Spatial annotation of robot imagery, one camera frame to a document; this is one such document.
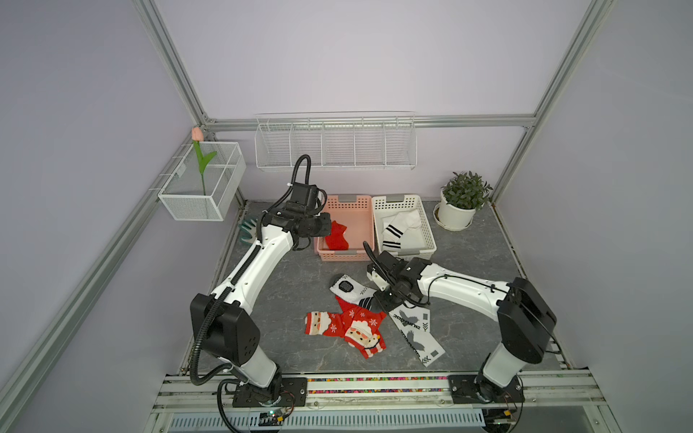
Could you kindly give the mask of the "red fuzzy sock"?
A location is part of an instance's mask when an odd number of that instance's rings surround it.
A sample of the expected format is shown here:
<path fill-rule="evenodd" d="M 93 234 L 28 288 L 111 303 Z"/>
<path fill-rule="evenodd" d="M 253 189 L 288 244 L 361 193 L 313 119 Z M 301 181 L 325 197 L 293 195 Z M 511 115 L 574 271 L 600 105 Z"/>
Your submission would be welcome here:
<path fill-rule="evenodd" d="M 348 228 L 337 221 L 331 223 L 331 232 L 325 237 L 325 244 L 330 251 L 346 251 L 349 243 L 345 238 Z"/>

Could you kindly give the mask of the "white black striped sock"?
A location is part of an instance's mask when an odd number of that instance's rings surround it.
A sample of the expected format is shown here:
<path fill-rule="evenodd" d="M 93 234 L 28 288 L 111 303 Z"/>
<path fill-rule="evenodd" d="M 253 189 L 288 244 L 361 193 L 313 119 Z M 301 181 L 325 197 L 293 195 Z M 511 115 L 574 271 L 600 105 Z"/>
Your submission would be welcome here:
<path fill-rule="evenodd" d="M 402 211 L 383 219 L 382 246 L 387 250 L 402 250 L 411 236 L 420 228 L 419 212 L 415 210 Z"/>

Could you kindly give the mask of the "white sock grey toe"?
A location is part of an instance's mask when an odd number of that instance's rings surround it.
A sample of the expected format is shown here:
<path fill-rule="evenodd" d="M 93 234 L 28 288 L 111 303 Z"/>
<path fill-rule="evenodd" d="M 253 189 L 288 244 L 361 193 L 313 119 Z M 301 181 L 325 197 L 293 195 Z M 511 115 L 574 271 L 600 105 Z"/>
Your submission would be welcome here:
<path fill-rule="evenodd" d="M 389 315 L 404 333 L 414 329 L 426 333 L 431 332 L 431 312 L 429 309 L 403 304 L 390 311 Z"/>

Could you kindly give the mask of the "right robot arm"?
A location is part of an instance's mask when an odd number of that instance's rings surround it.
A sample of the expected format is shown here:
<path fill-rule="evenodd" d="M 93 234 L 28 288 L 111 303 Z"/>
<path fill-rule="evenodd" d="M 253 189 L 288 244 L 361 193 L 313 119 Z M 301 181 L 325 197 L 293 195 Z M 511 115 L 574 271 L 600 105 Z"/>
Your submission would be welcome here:
<path fill-rule="evenodd" d="M 519 374 L 540 364 L 550 351 L 557 317 L 527 280 L 492 281 L 453 272 L 430 260 L 405 260 L 388 252 L 372 256 L 367 276 L 377 286 L 375 299 L 424 366 L 445 353 L 434 333 L 433 308 L 462 309 L 466 318 L 494 326 L 497 343 L 489 346 L 476 373 L 451 375 L 452 400 L 462 403 L 523 403 Z"/>

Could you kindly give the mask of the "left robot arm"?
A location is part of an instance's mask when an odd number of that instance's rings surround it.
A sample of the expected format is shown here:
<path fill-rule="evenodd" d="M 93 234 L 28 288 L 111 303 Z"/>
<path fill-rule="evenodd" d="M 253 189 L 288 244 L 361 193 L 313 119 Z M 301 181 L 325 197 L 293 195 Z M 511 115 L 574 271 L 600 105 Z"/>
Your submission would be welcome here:
<path fill-rule="evenodd" d="M 301 155 L 287 191 L 265 209 L 256 223 L 256 239 L 241 262 L 210 294 L 191 302 L 193 346 L 191 383 L 201 386 L 227 370 L 253 403 L 280 402 L 283 377 L 278 364 L 260 346 L 260 330 L 251 315 L 256 300 L 285 254 L 331 233 L 325 212 L 327 193 L 310 181 L 310 155 Z"/>

